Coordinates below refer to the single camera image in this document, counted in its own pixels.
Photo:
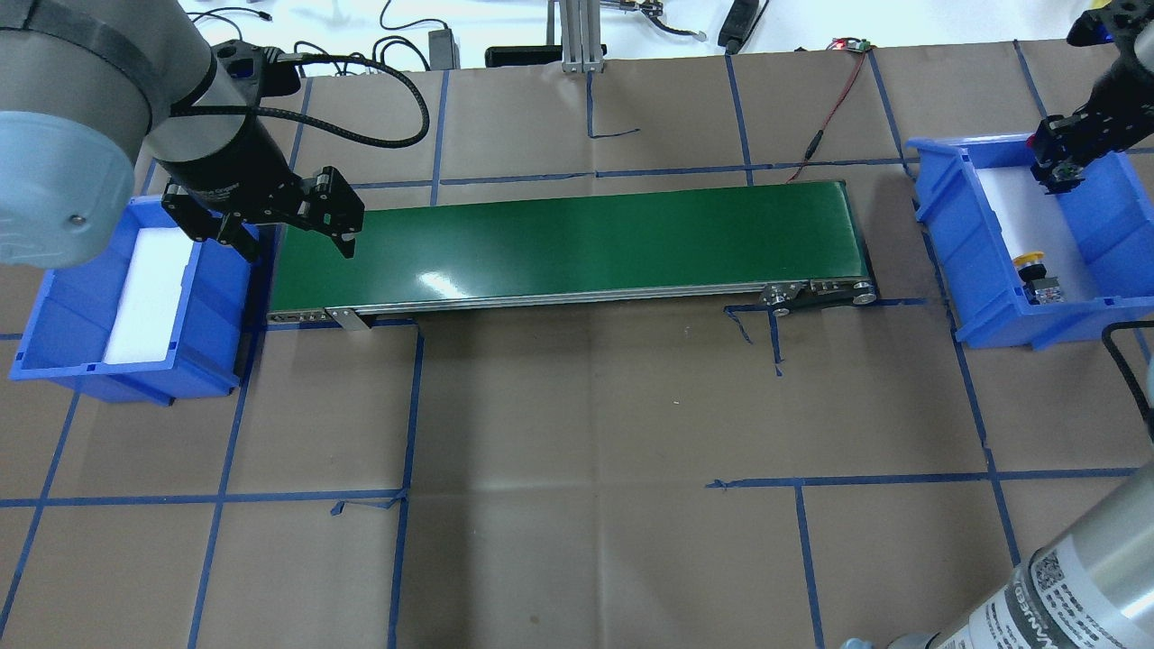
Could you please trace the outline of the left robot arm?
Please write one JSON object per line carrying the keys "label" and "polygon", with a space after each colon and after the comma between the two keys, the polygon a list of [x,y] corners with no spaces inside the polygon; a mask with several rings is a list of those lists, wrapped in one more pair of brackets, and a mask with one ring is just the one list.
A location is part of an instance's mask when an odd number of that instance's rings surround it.
{"label": "left robot arm", "polygon": [[252,226],[287,224],[351,258],[364,202],[338,169],[294,173],[260,120],[300,87],[283,50],[213,46],[177,1],[5,1],[3,264],[102,254],[140,152],[168,172],[162,210],[192,243],[256,261]]}

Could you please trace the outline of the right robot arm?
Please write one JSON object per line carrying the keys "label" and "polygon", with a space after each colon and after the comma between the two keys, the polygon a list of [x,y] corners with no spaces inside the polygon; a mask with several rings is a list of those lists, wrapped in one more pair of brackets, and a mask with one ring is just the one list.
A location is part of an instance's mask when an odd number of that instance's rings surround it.
{"label": "right robot arm", "polygon": [[[1151,137],[1151,2],[1076,18],[1067,44],[1117,58],[1034,134],[914,139],[917,221],[973,348],[1100,338],[1151,428],[1112,334],[1151,329],[1151,201],[1124,152]],[[894,648],[1149,648],[1151,465],[1018,564],[977,607]]]}

